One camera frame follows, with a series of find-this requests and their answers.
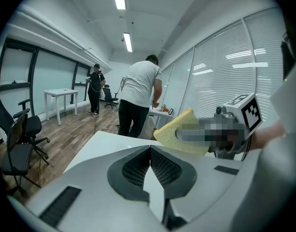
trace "white t-shirt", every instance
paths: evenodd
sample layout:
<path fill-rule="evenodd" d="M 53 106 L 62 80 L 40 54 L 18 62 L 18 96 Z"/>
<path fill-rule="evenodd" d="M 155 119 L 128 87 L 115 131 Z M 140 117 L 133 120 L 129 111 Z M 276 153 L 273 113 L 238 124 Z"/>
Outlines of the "white t-shirt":
<path fill-rule="evenodd" d="M 150 61 L 133 64 L 124 77 L 120 99 L 138 106 L 150 107 L 150 97 L 155 79 L 161 80 L 161 69 Z"/>

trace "black pants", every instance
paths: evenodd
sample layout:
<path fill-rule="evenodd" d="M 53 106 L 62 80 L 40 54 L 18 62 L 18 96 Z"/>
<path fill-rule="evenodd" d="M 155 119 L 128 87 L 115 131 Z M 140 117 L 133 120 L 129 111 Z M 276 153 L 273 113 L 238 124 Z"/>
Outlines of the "black pants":
<path fill-rule="evenodd" d="M 99 113 L 99 92 L 89 89 L 88 91 L 89 100 L 91 104 L 91 111 L 93 113 Z"/>
<path fill-rule="evenodd" d="M 128 101 L 121 100 L 119 107 L 119 135 L 137 138 L 141 133 L 148 112 L 149 107 L 137 106 Z M 134 124 L 132 130 L 129 131 L 132 120 Z"/>

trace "desk leg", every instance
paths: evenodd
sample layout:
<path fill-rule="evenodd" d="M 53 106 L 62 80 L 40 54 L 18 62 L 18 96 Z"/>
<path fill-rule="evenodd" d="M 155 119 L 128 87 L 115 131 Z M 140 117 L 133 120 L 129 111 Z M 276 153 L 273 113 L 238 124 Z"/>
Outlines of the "desk leg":
<path fill-rule="evenodd" d="M 66 112 L 66 95 L 64 95 L 64 112 Z"/>
<path fill-rule="evenodd" d="M 45 93 L 45 113 L 46 113 L 46 119 L 47 119 L 47 121 L 49 121 L 47 94 L 46 93 Z"/>
<path fill-rule="evenodd" d="M 57 102 L 58 96 L 56 96 L 56 117 L 57 117 L 57 124 L 61 125 L 61 119 L 60 119 L 60 111 L 59 111 L 59 104 Z"/>
<path fill-rule="evenodd" d="M 159 124 L 159 120 L 160 120 L 160 116 L 157 116 L 157 120 L 156 120 L 156 124 L 155 124 L 155 128 L 157 129 L 157 127 L 158 127 L 158 124 Z"/>
<path fill-rule="evenodd" d="M 78 93 L 75 94 L 75 115 L 77 115 L 77 101 L 78 101 Z"/>

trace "man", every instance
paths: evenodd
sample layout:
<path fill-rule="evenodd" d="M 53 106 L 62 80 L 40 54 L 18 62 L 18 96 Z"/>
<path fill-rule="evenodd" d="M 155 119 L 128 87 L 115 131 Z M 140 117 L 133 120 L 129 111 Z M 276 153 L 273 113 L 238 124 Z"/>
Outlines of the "man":
<path fill-rule="evenodd" d="M 146 61 L 133 64 L 122 82 L 119 107 L 119 135 L 137 138 L 143 128 L 150 107 L 150 96 L 154 86 L 153 105 L 162 94 L 161 69 L 155 55 Z"/>
<path fill-rule="evenodd" d="M 93 72 L 89 75 L 89 77 L 91 77 L 91 82 L 89 85 L 88 95 L 91 110 L 86 113 L 93 114 L 93 117 L 97 117 L 99 115 L 99 94 L 106 83 L 104 75 L 99 71 L 99 64 L 94 65 Z"/>

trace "ceiling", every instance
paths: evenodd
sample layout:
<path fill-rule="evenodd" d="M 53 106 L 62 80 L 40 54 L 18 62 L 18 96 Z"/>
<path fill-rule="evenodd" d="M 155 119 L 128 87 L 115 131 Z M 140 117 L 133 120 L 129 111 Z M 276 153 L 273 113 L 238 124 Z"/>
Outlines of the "ceiling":
<path fill-rule="evenodd" d="M 127 9 L 117 10 L 114 0 L 73 0 L 86 23 L 105 36 L 112 47 L 112 54 L 127 59 L 149 54 L 162 57 L 210 1 L 126 0 Z M 124 32 L 131 34 L 131 54 L 122 42 Z"/>

